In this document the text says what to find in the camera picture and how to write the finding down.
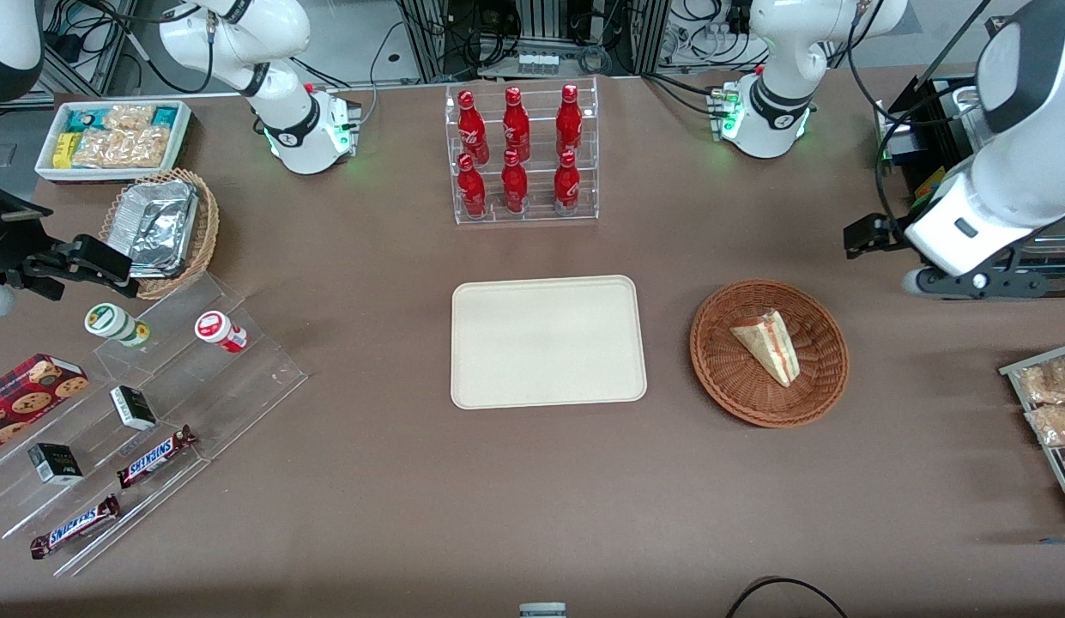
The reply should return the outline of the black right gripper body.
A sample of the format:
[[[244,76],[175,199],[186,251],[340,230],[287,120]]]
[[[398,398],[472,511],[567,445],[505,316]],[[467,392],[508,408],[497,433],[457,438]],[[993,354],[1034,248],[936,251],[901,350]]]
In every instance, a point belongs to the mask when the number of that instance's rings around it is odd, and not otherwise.
[[[28,204],[0,189],[0,286],[29,290],[46,299],[61,299],[65,286],[49,276],[27,274],[27,262],[61,269],[55,249],[63,242],[46,233],[42,219],[50,209]]]

